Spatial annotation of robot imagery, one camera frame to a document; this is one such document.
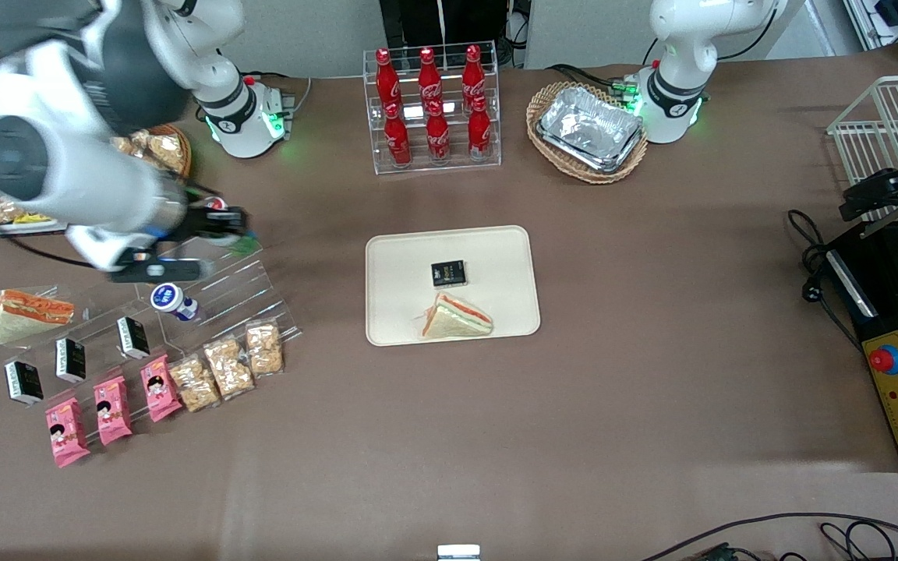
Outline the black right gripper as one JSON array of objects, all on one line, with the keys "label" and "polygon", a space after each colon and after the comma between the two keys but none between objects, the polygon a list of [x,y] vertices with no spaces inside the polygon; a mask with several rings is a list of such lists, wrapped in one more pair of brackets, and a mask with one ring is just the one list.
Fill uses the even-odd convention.
[{"label": "black right gripper", "polygon": [[[240,206],[214,209],[206,206],[187,206],[177,224],[156,216],[143,225],[140,233],[154,240],[145,249],[134,249],[134,263],[178,260],[179,246],[206,231],[211,245],[234,245],[249,235],[249,215]],[[161,255],[160,246],[171,245],[171,255]]]}]

